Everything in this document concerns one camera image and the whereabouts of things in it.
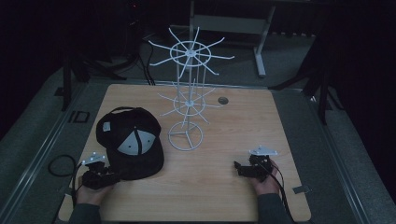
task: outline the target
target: white wire rack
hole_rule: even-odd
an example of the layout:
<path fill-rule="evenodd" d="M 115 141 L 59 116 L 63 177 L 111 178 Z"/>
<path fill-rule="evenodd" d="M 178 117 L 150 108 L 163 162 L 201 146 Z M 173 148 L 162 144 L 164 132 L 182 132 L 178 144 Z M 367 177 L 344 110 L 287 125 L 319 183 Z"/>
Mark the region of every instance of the white wire rack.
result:
<path fill-rule="evenodd" d="M 177 41 L 177 43 L 171 48 L 157 45 L 149 41 L 149 43 L 155 47 L 168 49 L 169 58 L 158 63 L 151 63 L 150 65 L 157 66 L 170 61 L 176 63 L 177 81 L 173 82 L 173 86 L 177 89 L 177 96 L 175 98 L 170 98 L 159 94 L 162 98 L 172 101 L 174 109 L 162 114 L 162 116 L 177 112 L 184 117 L 181 122 L 176 123 L 170 129 L 168 133 L 169 141 L 173 147 L 179 150 L 193 150 L 201 145 L 204 138 L 204 132 L 198 124 L 191 122 L 191 117 L 199 116 L 206 123 L 209 123 L 208 120 L 202 115 L 202 112 L 206 107 L 209 106 L 221 107 L 221 105 L 207 105 L 205 102 L 205 96 L 214 90 L 214 88 L 212 88 L 210 91 L 204 91 L 206 71 L 209 71 L 215 76 L 219 75 L 219 73 L 215 73 L 212 69 L 210 69 L 207 66 L 207 63 L 212 58 L 230 60 L 233 57 L 213 55 L 210 50 L 211 47 L 219 44 L 224 38 L 208 46 L 197 42 L 196 40 L 199 34 L 199 28 L 197 29 L 194 39 L 188 41 L 179 40 L 171 29 L 169 29 L 169 32 Z M 180 79 L 185 73 L 189 74 L 187 89 L 180 85 Z M 187 139 L 187 143 L 181 144 L 178 140 L 180 137 Z"/>

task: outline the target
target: gray carpet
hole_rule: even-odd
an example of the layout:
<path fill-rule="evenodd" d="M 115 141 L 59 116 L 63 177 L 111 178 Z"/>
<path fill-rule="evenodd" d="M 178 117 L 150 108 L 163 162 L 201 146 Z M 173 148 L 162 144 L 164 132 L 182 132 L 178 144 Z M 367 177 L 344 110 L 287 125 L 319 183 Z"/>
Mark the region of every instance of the gray carpet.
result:
<path fill-rule="evenodd" d="M 166 44 L 153 35 L 151 38 L 159 44 Z M 224 62 L 213 61 L 209 66 L 219 76 L 208 76 L 206 83 L 220 85 L 235 85 L 262 88 L 278 84 L 296 74 L 296 71 L 308 51 L 313 38 L 295 36 L 287 38 L 282 35 L 272 35 L 267 38 L 264 47 L 266 78 L 257 77 L 257 71 L 251 48 L 241 48 L 229 45 L 213 49 L 215 54 L 235 56 L 235 59 Z M 149 57 L 150 47 L 142 46 L 142 58 Z M 156 63 L 166 57 L 166 52 L 154 49 L 151 62 Z M 166 63 L 150 67 L 155 80 L 174 80 L 176 67 Z M 141 65 L 134 65 L 119 74 L 128 77 L 127 81 L 114 81 L 100 74 L 92 77 L 88 84 L 74 83 L 74 103 L 70 110 L 61 112 L 62 98 L 53 96 L 56 88 L 62 86 L 62 71 L 54 74 L 35 97 L 17 124 L 2 140 L 0 156 L 7 158 L 1 161 L 6 169 L 0 174 L 0 202 L 4 206 L 18 186 L 18 181 L 29 162 L 37 151 L 42 148 L 52 127 L 64 120 L 64 125 L 55 134 L 55 141 L 47 143 L 48 154 L 42 166 L 38 168 L 37 176 L 32 186 L 25 193 L 21 203 L 16 204 L 11 223 L 62 223 L 57 220 L 57 210 L 62 202 L 70 177 L 51 175 L 47 166 L 59 155 L 68 154 L 76 160 L 84 148 L 86 138 L 92 127 L 95 115 L 111 83 L 142 83 L 145 84 Z M 332 106 L 328 110 L 328 127 L 323 127 L 316 116 L 314 103 L 311 103 L 299 91 L 305 80 L 290 86 L 288 90 L 275 91 L 274 98 L 290 149 L 304 185 L 312 191 L 306 194 L 315 223 L 363 223 L 356 216 L 346 194 L 343 177 L 337 172 L 339 164 L 334 161 L 334 153 L 330 140 L 340 150 L 342 164 L 346 173 L 350 174 L 353 187 L 359 191 L 362 207 L 367 214 L 367 223 L 395 223 L 396 210 L 394 203 L 380 184 L 378 176 L 371 164 L 364 147 L 350 124 L 344 111 Z M 87 123 L 70 120 L 72 111 L 90 113 Z M 53 167 L 66 172 L 71 169 L 70 161 L 63 160 L 53 164 Z"/>

